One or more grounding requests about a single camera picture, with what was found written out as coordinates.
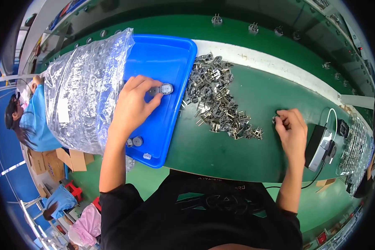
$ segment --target left hand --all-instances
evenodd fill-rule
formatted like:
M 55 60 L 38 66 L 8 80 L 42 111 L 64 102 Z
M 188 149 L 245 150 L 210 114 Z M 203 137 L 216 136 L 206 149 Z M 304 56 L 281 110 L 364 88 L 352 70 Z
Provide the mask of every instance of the left hand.
M 149 103 L 144 101 L 144 96 L 151 87 L 161 85 L 160 81 L 141 75 L 129 78 L 118 97 L 108 136 L 121 136 L 120 139 L 126 140 L 160 105 L 163 94 L 156 94 Z

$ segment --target green workbench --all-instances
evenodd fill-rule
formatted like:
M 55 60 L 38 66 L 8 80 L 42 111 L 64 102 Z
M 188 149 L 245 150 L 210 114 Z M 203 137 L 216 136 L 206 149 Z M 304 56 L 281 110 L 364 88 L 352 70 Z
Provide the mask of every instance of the green workbench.
M 221 27 L 213 27 L 209 16 L 158 16 L 143 18 L 116 24 L 105 28 L 106 37 L 118 29 L 133 27 L 135 34 L 162 34 L 188 37 L 191 39 L 211 40 L 248 47 L 286 60 L 312 73 L 341 94 L 350 94 L 351 87 L 343 86 L 343 80 L 336 80 L 336 71 L 322 68 L 324 61 L 318 55 L 288 39 L 277 37 L 271 30 L 260 27 L 253 36 L 248 33 L 249 24 L 224 19 Z M 85 44 L 88 37 L 99 40 L 101 29 L 68 43 L 59 53 L 50 54 L 45 63 L 54 57 L 74 49 L 74 44 Z M 197 126 L 199 118 L 194 118 L 197 105 L 191 104 L 178 117 L 165 166 L 196 174 L 245 180 L 252 182 L 281 182 L 286 170 L 286 161 L 280 140 L 275 132 L 271 118 L 278 109 L 298 108 L 308 124 L 308 140 L 315 124 L 324 125 L 329 108 L 335 108 L 338 118 L 348 122 L 349 115 L 324 97 L 305 87 L 253 68 L 236 65 L 232 68 L 235 80 L 230 85 L 230 94 L 234 96 L 239 110 L 245 110 L 251 117 L 253 127 L 264 130 L 263 140 L 245 138 L 234 140 L 226 133 L 212 133 L 206 124 Z M 371 113 L 367 109 L 358 109 L 364 118 L 371 122 Z M 334 131 L 334 115 L 331 114 L 327 125 Z M 342 137 L 336 136 L 338 152 L 332 165 L 327 164 L 317 180 L 336 177 L 336 168 L 340 161 Z M 316 173 L 305 169 L 303 181 L 311 181 Z

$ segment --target red stool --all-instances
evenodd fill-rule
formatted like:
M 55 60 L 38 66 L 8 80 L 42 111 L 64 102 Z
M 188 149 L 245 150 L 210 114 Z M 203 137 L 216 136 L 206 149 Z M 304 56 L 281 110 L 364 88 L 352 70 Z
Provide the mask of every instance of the red stool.
M 64 187 L 65 188 L 69 188 L 70 189 L 70 193 L 76 198 L 76 201 L 80 202 L 82 199 L 81 197 L 81 194 L 82 194 L 82 189 L 81 188 L 76 188 L 74 186 L 74 184 L 72 184 L 74 180 L 71 180 L 70 183 L 68 183 L 67 185 L 65 185 Z
M 99 204 L 99 197 L 95 198 L 92 203 L 97 208 L 97 210 L 99 210 L 101 212 L 101 206 Z

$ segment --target blue plastic tray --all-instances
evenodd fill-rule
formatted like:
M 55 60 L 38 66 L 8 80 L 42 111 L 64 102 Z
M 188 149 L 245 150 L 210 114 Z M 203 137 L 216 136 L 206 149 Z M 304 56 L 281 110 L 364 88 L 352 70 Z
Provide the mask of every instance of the blue plastic tray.
M 174 91 L 163 96 L 160 106 L 132 133 L 131 137 L 141 136 L 143 144 L 125 149 L 126 155 L 159 168 L 164 165 L 167 156 L 197 46 L 190 39 L 172 36 L 135 35 L 134 40 L 135 45 L 126 61 L 124 79 L 144 75 L 174 86 Z M 144 99 L 149 102 L 152 98 L 146 94 Z M 150 160 L 143 158 L 145 153 L 151 155 Z

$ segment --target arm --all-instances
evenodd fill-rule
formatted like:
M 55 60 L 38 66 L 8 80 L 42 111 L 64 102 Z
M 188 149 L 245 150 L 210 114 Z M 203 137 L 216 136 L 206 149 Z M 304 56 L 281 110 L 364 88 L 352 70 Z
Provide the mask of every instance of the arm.
M 279 117 L 275 118 L 275 129 L 280 136 L 289 165 L 276 204 L 283 210 L 297 213 L 305 163 L 307 125 L 298 109 L 279 110 L 277 114 Z
M 100 192 L 109 192 L 125 184 L 125 144 L 130 134 L 159 106 L 162 94 L 149 103 L 144 101 L 151 87 L 160 87 L 160 81 L 145 76 L 131 77 L 123 87 L 108 129 L 103 162 L 100 171 Z
M 370 165 L 367 168 L 367 180 L 369 180 L 371 178 L 371 176 L 372 176 L 371 175 L 371 171 L 372 171 L 372 166 L 374 165 L 374 160 L 375 160 L 375 154 L 372 156 Z
M 31 91 L 33 94 L 35 93 L 37 86 L 40 84 L 43 85 L 43 81 L 41 80 L 39 75 L 36 75 L 32 80 L 32 86 L 31 86 Z

